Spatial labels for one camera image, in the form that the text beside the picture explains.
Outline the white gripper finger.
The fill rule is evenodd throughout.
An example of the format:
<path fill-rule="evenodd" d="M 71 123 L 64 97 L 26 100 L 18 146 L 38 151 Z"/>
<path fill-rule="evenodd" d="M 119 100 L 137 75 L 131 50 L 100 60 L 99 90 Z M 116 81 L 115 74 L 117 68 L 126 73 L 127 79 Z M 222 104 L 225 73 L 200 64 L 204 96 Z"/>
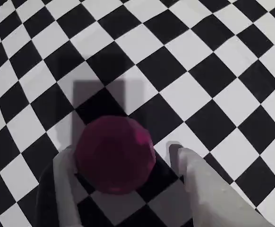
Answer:
<path fill-rule="evenodd" d="M 179 148 L 178 168 L 196 227 L 270 227 L 199 154 Z"/>

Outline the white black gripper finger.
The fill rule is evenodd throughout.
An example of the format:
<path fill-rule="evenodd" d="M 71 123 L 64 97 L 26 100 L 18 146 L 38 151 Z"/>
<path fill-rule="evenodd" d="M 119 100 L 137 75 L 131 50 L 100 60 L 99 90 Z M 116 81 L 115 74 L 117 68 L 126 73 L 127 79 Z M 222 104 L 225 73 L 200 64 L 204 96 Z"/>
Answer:
<path fill-rule="evenodd" d="M 71 147 L 59 152 L 43 170 L 36 198 L 36 227 L 81 226 L 74 196 L 75 171 Z"/>

